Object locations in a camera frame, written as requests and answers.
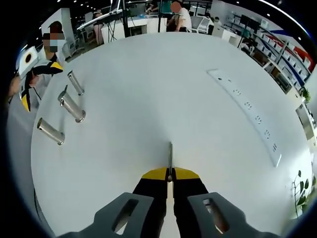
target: ceiling light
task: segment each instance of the ceiling light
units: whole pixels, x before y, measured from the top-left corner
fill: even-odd
[[[259,1],[269,5],[269,6],[273,7],[274,9],[278,10],[279,12],[283,13],[285,16],[287,16],[289,19],[291,19],[293,22],[295,22],[303,31],[305,31],[305,33],[307,35],[309,35],[308,32],[305,30],[305,28],[298,21],[296,21],[293,17],[291,17],[289,14],[287,14],[283,10],[279,9],[278,7],[274,6],[273,4],[271,4],[271,3],[267,2],[267,1],[264,1],[264,0],[259,0]]]

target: person's hand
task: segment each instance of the person's hand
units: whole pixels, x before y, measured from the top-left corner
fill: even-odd
[[[32,72],[32,79],[30,81],[30,87],[34,87],[36,85],[36,83],[39,81],[39,76],[38,75],[34,75],[34,73]]]
[[[20,81],[21,81],[20,76],[16,76],[12,79],[9,93],[8,93],[9,97],[12,97],[14,94],[19,92]]]

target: black pants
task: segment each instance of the black pants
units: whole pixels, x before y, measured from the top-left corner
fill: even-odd
[[[179,28],[179,32],[187,32],[187,28],[182,26]]]

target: potted plant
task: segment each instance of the potted plant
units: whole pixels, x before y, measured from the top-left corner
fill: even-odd
[[[314,200],[316,196],[315,193],[315,184],[316,184],[316,177],[313,176],[313,186],[309,190],[309,180],[306,179],[304,181],[300,181],[299,184],[296,184],[297,178],[302,177],[302,172],[299,170],[298,174],[296,175],[292,184],[294,185],[294,203],[295,203],[295,212],[296,214],[291,217],[291,219],[286,223],[284,229],[282,231],[282,236],[286,236],[289,234],[291,229],[299,222],[301,219],[301,215],[309,208],[309,205]]]
[[[316,184],[316,177],[313,176],[313,186],[308,191],[309,188],[309,181],[306,179],[305,183],[303,181],[300,181],[299,184],[296,185],[296,179],[297,177],[301,178],[302,172],[299,170],[298,174],[296,175],[293,185],[294,185],[294,200],[295,200],[295,211],[297,218],[299,217],[299,209],[301,212],[305,212],[308,208],[308,205],[312,202],[314,195],[315,195],[315,184]]]
[[[303,87],[301,90],[301,96],[305,98],[306,103],[308,103],[311,100],[311,95],[305,87]]]

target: desk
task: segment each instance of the desk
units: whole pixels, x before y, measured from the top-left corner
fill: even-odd
[[[212,35],[216,37],[220,37],[221,39],[229,42],[230,44],[238,47],[239,42],[241,41],[241,36],[235,34],[232,31],[226,30],[223,27],[215,24]]]
[[[147,18],[128,17],[128,27],[131,28],[131,27],[135,27],[135,26],[142,26],[142,34],[157,33],[158,27],[159,27],[158,24],[159,24],[158,17],[147,17]],[[167,18],[161,18],[160,32],[166,32],[166,24],[167,24]],[[125,38],[123,24],[120,20],[111,22],[110,26],[112,29],[114,29],[113,36],[117,40]],[[108,35],[109,35],[109,40],[111,40],[111,32],[112,31],[110,31],[110,34],[109,34],[107,25],[105,25],[101,29],[101,32],[102,32],[105,43],[108,42]]]
[[[213,68],[235,78],[270,121],[283,155],[278,168],[240,107],[207,74]],[[66,76],[71,69],[82,97]],[[238,206],[261,231],[280,234],[294,207],[294,177],[298,170],[311,176],[305,133],[288,98],[248,55],[217,37],[129,37],[77,57],[54,77],[36,121],[43,117],[62,130],[65,143],[57,146],[35,123],[31,166],[39,205],[57,236],[87,227],[144,173],[166,166],[169,141],[175,166],[198,173],[208,191]],[[66,84],[87,113],[82,123],[57,101]],[[176,230],[165,222],[161,237],[175,238]]]

